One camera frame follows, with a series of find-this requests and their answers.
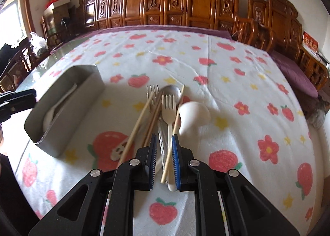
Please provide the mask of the large white plastic spoon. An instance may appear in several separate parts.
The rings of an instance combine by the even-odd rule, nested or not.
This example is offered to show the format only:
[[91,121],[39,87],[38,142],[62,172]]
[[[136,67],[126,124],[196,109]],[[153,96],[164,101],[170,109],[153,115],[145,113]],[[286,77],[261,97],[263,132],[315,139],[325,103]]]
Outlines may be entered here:
[[209,109],[202,103],[196,101],[186,102],[178,109],[178,115],[174,122],[174,131],[172,134],[172,165],[170,166],[170,176],[172,185],[168,186],[171,192],[177,191],[174,179],[174,135],[184,135],[192,128],[205,126],[211,120]]

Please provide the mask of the white spoon in tray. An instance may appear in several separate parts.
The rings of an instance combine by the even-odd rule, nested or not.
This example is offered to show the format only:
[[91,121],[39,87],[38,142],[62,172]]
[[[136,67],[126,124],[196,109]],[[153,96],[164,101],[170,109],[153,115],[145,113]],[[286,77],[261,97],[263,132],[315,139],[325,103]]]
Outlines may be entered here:
[[42,131],[46,132],[51,122],[53,121],[56,108],[68,98],[77,88],[77,84],[73,86],[47,111],[42,122]]

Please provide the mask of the grey metal utensil tray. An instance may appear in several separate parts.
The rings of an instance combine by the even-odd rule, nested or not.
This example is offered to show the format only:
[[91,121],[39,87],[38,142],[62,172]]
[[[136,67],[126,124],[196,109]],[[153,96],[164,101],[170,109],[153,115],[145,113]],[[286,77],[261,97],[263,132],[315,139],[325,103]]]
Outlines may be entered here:
[[[76,90],[55,110],[53,121],[42,131],[47,111],[73,86]],[[48,89],[28,115],[24,129],[31,141],[48,155],[60,156],[84,116],[105,88],[95,65],[68,68]]]

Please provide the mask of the dark wooden chair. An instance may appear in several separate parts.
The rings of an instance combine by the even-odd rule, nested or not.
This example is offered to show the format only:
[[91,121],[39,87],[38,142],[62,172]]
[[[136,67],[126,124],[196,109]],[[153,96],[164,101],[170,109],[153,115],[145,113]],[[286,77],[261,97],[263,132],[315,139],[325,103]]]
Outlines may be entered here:
[[41,56],[38,57],[33,52],[28,37],[24,38],[18,45],[18,52],[1,73],[1,93],[15,91],[32,70],[49,55],[50,50],[46,48],[42,50]]

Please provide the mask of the white plastic bag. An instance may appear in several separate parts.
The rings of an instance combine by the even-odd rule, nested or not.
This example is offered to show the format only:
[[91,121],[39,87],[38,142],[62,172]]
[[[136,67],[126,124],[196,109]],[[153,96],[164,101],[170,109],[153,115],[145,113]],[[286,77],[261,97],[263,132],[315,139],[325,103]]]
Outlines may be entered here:
[[41,57],[44,53],[49,51],[46,39],[38,36],[35,32],[30,32],[30,44],[32,51],[37,57]]

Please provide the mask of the cream plastic fork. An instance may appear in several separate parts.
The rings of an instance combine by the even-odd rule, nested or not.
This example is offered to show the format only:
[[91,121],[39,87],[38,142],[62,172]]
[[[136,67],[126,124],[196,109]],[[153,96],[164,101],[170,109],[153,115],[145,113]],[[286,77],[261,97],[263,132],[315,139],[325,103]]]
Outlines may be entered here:
[[168,148],[166,162],[162,173],[161,183],[167,181],[168,186],[172,185],[170,176],[170,165],[172,157],[172,125],[176,119],[176,100],[174,95],[162,95],[162,118],[167,124]]

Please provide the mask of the steel fork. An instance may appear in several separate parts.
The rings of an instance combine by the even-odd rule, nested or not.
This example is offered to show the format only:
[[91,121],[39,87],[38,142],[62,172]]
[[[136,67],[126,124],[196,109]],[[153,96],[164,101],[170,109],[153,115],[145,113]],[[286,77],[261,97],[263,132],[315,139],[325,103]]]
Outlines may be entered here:
[[125,147],[123,147],[121,144],[118,145],[111,153],[110,158],[113,161],[118,161],[118,164],[122,163],[125,160],[125,157],[127,156],[128,151],[130,150],[130,147],[134,141],[134,138],[138,132],[139,126],[143,120],[144,114],[149,108],[149,105],[151,104],[152,100],[155,98],[156,92],[152,91],[147,99],[147,102],[145,103],[137,121],[134,124],[134,127],[131,131],[131,134],[128,137],[127,143]]

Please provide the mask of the steel spoon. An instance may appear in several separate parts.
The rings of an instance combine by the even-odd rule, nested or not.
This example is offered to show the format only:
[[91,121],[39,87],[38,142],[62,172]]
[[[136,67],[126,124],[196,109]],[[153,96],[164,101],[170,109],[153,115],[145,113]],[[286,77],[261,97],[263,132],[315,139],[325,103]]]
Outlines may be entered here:
[[164,131],[162,122],[157,122],[159,145],[160,145],[160,162],[163,172],[168,167],[168,156],[171,148],[171,136],[173,132],[172,125],[177,115],[177,105],[181,99],[181,91],[175,85],[168,85],[157,93],[161,98],[161,119],[167,125],[167,132]]

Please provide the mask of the cardboard boxes stack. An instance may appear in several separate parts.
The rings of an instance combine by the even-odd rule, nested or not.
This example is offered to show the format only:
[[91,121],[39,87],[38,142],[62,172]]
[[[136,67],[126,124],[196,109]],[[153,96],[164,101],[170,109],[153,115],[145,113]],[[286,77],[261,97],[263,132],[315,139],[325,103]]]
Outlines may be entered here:
[[61,26],[63,19],[69,19],[71,0],[48,0],[46,8],[42,14],[45,25],[48,29]]

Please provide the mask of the purple seat cushion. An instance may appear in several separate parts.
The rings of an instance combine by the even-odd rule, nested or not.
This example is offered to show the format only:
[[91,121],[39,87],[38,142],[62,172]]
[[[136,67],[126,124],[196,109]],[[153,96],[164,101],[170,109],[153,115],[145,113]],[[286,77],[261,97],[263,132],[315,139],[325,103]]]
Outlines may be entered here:
[[301,91],[313,98],[318,97],[315,86],[292,59],[277,51],[271,52],[270,56],[293,89]]

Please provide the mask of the wooden side table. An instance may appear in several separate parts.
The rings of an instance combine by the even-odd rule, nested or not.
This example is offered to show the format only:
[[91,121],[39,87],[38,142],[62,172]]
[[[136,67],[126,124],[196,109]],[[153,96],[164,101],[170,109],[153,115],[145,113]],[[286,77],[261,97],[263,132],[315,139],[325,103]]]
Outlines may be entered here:
[[314,85],[317,91],[320,91],[328,80],[328,70],[323,63],[317,61],[308,51],[301,47],[299,52],[299,67]]

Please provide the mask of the carved wooden bench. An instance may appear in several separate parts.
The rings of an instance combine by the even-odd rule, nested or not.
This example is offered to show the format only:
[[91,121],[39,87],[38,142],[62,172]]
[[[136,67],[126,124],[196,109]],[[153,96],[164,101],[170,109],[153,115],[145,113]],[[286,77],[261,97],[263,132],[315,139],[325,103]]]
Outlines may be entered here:
[[84,30],[133,25],[175,25],[226,30],[231,34],[259,29],[275,35],[275,49],[294,57],[302,45],[298,12],[288,0],[248,0],[248,17],[240,19],[239,0],[79,0]]

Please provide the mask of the red greeting card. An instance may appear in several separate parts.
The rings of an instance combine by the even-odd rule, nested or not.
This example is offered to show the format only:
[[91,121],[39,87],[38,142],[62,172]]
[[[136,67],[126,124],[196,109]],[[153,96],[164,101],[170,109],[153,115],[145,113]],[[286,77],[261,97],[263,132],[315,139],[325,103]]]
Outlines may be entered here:
[[305,30],[303,32],[303,47],[313,56],[318,52],[318,42]]

